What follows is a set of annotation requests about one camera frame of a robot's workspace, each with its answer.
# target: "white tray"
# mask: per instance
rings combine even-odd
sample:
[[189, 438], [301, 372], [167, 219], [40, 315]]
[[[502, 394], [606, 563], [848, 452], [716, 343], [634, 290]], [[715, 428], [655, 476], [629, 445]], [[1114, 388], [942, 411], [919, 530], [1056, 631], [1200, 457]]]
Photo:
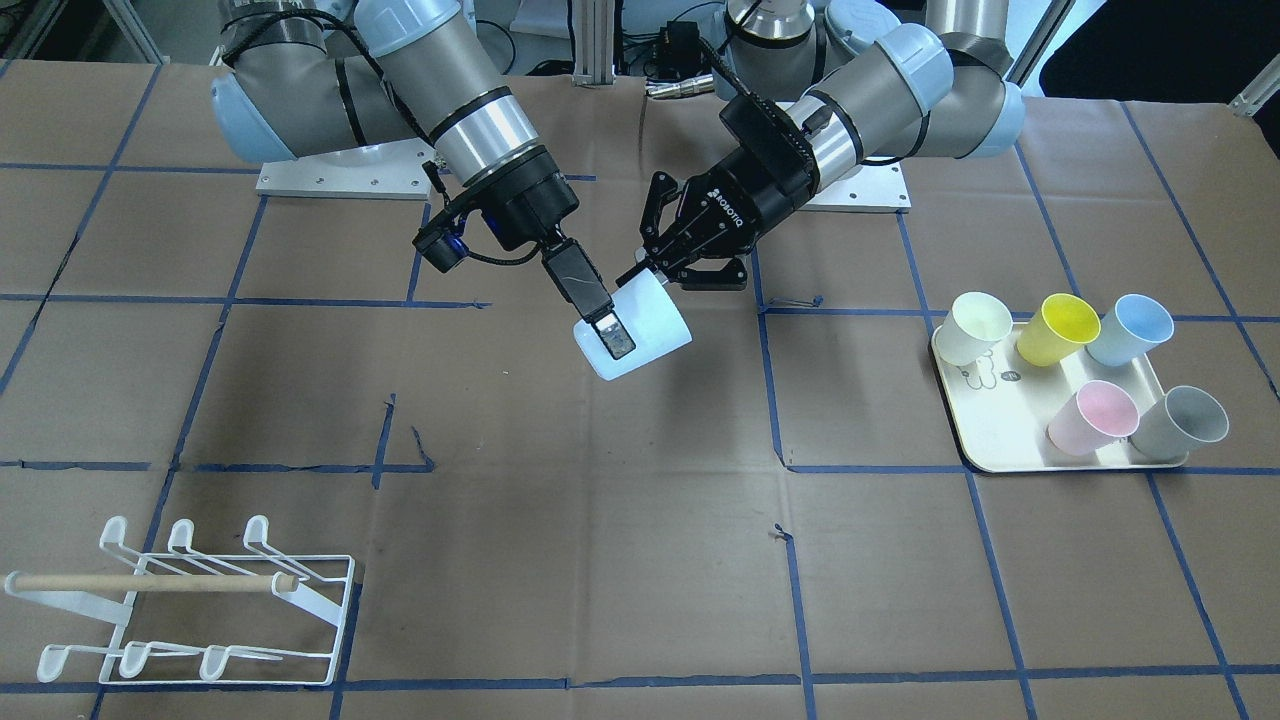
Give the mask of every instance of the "white tray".
[[1053, 447], [1044, 429], [1085, 382], [1107, 380], [1123, 387], [1139, 413], [1153, 406], [1165, 391], [1146, 355], [1128, 365], [1107, 368], [1082, 350], [1057, 365], [1037, 368], [1023, 360], [1015, 347], [1025, 325], [1015, 323], [1007, 338], [964, 368], [938, 359], [929, 342], [960, 451], [970, 462], [987, 473], [1046, 473], [1151, 470], [1187, 461], [1185, 455], [1174, 461], [1152, 460], [1128, 439], [1079, 456]]

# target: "plastic cup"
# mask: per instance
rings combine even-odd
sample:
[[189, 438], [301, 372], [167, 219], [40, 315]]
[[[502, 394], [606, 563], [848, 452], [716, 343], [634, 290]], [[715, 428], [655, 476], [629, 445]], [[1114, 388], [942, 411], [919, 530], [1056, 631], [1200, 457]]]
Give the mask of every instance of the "plastic cup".
[[1119, 368], [1174, 337], [1174, 318], [1146, 295], [1125, 295], [1102, 319], [1098, 340], [1085, 351], [1094, 360]]
[[1014, 329], [1005, 304], [986, 292], [966, 292], [951, 304], [951, 313], [933, 336], [933, 348], [950, 365], [968, 365]]
[[1178, 386], [1143, 413], [1129, 442], [1143, 455], [1172, 460], [1221, 441], [1230, 427], [1226, 410], [1212, 395], [1198, 387]]
[[1032, 365], [1047, 368], [1098, 338], [1102, 324], [1088, 302], [1057, 292], [1023, 328], [1018, 354]]
[[1088, 455], [1129, 437], [1138, 428], [1138, 406], [1120, 386], [1089, 380], [1048, 423], [1048, 439], [1068, 455]]
[[573, 325], [573, 340], [605, 380], [622, 377], [694, 340], [676, 304], [653, 272], [644, 270], [613, 293], [613, 314], [631, 333], [636, 348], [614, 360], [585, 322]]

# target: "wooden dowel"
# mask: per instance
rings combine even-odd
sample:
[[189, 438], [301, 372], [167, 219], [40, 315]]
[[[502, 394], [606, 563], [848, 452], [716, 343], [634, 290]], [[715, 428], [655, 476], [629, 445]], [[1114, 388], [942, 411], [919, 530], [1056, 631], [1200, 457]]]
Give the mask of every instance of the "wooden dowel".
[[84, 592], [271, 592], [275, 577], [280, 592], [298, 589], [298, 578], [285, 573], [275, 575], [18, 575], [15, 592], [84, 591]]

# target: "black fabric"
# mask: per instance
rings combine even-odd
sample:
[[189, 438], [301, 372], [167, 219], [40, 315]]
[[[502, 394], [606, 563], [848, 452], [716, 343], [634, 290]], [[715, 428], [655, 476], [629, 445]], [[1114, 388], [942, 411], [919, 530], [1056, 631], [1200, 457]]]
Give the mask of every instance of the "black fabric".
[[[1230, 102], [1280, 53], [1277, 0], [1108, 0], [1041, 70], [1051, 97]], [[1280, 101], [1254, 119], [1280, 156]]]

